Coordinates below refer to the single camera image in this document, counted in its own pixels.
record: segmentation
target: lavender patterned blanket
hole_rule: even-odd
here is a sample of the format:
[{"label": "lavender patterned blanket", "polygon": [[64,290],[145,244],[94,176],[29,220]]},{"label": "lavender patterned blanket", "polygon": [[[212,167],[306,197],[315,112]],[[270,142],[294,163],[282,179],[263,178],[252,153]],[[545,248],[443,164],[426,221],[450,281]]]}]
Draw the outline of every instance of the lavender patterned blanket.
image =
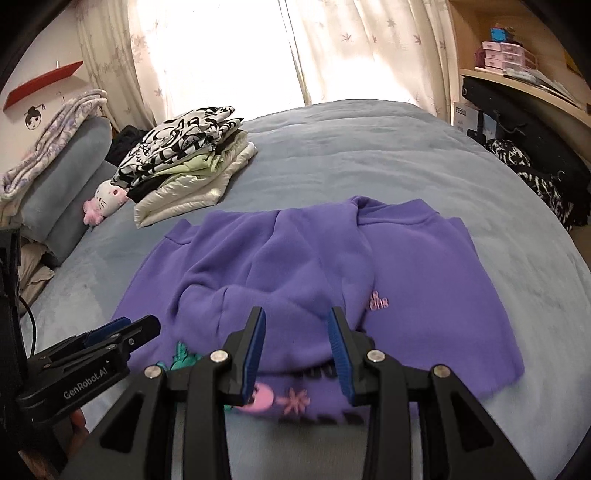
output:
[{"label": "lavender patterned blanket", "polygon": [[106,103],[104,90],[90,90],[68,100],[21,162],[0,173],[0,226],[7,226],[18,213],[22,198],[33,181],[63,150],[82,122],[90,116],[100,115],[100,107]]}]

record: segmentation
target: red shelf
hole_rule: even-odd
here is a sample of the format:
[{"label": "red shelf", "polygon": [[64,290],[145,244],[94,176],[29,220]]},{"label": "red shelf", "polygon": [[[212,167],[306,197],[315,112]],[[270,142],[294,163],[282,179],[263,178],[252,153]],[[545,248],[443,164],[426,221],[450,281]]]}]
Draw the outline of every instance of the red shelf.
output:
[{"label": "red shelf", "polygon": [[6,110],[8,107],[14,105],[15,103],[24,99],[30,94],[35,93],[37,90],[41,90],[43,87],[46,87],[47,85],[51,85],[52,83],[55,83],[58,80],[63,80],[64,78],[72,76],[74,72],[78,70],[83,63],[84,62],[82,60],[70,63],[69,65],[65,65],[58,69],[44,73],[43,75],[39,75],[39,77],[35,77],[33,78],[33,80],[29,80],[27,83],[24,83],[19,87],[16,87],[12,92],[8,94],[6,102],[4,103],[4,108],[2,110]]}]

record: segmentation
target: leaf pattern curtain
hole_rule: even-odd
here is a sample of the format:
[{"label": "leaf pattern curtain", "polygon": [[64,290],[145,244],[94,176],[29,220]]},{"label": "leaf pattern curtain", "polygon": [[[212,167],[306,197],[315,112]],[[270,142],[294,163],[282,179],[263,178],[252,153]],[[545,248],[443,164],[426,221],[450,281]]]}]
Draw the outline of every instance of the leaf pattern curtain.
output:
[{"label": "leaf pattern curtain", "polygon": [[108,94],[105,115],[117,130],[125,125],[151,129],[154,116],[135,73],[127,0],[78,0],[76,24],[90,82]]},{"label": "leaf pattern curtain", "polygon": [[413,103],[449,121],[459,97],[447,0],[279,0],[306,104]]},{"label": "leaf pattern curtain", "polygon": [[135,68],[157,122],[204,106],[245,119],[304,105],[277,0],[128,0]]}]

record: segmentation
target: black cable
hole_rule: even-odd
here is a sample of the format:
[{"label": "black cable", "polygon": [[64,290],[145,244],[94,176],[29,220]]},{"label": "black cable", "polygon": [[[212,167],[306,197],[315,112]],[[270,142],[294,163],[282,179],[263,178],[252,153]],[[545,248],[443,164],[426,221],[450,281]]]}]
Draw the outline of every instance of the black cable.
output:
[{"label": "black cable", "polygon": [[31,355],[30,356],[33,356],[33,355],[35,355],[35,344],[37,343],[37,325],[35,324],[35,317],[33,316],[33,312],[29,308],[29,305],[27,304],[27,302],[20,295],[18,296],[18,299],[21,301],[21,303],[25,307],[25,310],[29,314],[29,317],[31,317],[31,327],[33,329],[33,339],[31,341]]}]

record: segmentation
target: metal screw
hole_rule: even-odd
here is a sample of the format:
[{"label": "metal screw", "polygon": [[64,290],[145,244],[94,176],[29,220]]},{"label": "metal screw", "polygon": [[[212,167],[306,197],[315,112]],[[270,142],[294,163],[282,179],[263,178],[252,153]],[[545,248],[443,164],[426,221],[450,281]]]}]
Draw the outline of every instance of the metal screw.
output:
[{"label": "metal screw", "polygon": [[435,365],[433,367],[433,373],[439,378],[447,378],[452,374],[452,371],[445,365]]},{"label": "metal screw", "polygon": [[150,379],[159,377],[162,373],[162,369],[158,365],[150,365],[144,370],[144,375]]},{"label": "metal screw", "polygon": [[216,350],[215,352],[212,352],[211,355],[209,355],[211,361],[216,362],[217,364],[225,362],[226,360],[228,360],[229,357],[230,355],[228,355],[228,352],[226,352],[225,350]]},{"label": "metal screw", "polygon": [[379,363],[386,360],[386,354],[381,350],[370,350],[368,352],[368,360],[371,360],[373,363]]}]

